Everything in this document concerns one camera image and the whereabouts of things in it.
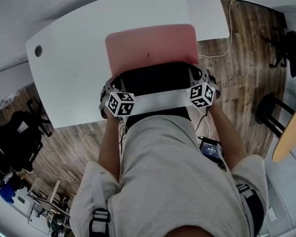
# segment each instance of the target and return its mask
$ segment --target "buckle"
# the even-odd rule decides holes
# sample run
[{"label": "buckle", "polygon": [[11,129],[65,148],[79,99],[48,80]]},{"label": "buckle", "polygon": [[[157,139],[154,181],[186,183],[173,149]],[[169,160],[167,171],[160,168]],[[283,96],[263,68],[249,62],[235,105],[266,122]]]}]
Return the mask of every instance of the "buckle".
[{"label": "buckle", "polygon": [[93,220],[108,223],[111,221],[111,216],[108,210],[97,208],[93,212]]}]

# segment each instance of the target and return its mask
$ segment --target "gray t-shirt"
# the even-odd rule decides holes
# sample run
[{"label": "gray t-shirt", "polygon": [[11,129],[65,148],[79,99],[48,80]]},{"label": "gray t-shirt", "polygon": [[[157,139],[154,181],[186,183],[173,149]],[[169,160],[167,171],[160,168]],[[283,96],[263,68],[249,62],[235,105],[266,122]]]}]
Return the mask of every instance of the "gray t-shirt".
[{"label": "gray t-shirt", "polygon": [[111,237],[163,237],[186,225],[215,237],[248,237],[237,179],[257,190],[266,212],[263,158],[249,156],[225,172],[201,154],[190,121],[151,116],[127,133],[121,184],[97,163],[87,164],[71,208],[71,227],[76,237],[89,236],[94,209],[106,205]]}]

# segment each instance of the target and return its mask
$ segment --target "small screen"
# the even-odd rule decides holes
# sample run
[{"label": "small screen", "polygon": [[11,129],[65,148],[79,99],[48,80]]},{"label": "small screen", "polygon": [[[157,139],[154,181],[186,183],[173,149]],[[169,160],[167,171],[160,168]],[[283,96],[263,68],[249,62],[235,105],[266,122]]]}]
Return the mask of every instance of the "small screen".
[{"label": "small screen", "polygon": [[201,148],[201,152],[206,156],[211,156],[220,159],[216,145],[204,142]]}]

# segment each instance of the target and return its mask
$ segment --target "black stool legs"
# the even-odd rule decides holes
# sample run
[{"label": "black stool legs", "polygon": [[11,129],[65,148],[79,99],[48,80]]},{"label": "black stool legs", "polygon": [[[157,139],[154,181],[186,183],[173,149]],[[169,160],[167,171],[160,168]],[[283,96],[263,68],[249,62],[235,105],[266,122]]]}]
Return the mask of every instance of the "black stool legs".
[{"label": "black stool legs", "polygon": [[265,124],[278,138],[280,138],[282,132],[279,131],[274,125],[276,125],[282,131],[284,131],[285,127],[272,116],[275,109],[275,104],[279,105],[292,115],[295,112],[291,107],[284,104],[281,100],[277,99],[273,94],[267,94],[261,99],[257,107],[256,122],[258,124]]}]

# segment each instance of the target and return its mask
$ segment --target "hand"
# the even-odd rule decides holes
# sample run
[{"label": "hand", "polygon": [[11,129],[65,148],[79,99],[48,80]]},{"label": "hand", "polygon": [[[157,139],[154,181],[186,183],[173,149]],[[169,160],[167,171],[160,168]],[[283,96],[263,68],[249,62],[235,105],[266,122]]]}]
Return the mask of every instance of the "hand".
[{"label": "hand", "polygon": [[218,105],[218,102],[217,102],[217,99],[216,99],[216,91],[215,91],[215,92],[214,92],[213,103],[212,103],[212,105],[210,105],[210,106],[208,107],[208,111],[211,112],[212,109],[215,109],[216,107],[219,107],[219,105]]},{"label": "hand", "polygon": [[103,111],[108,119],[117,119],[106,106],[104,106]]}]

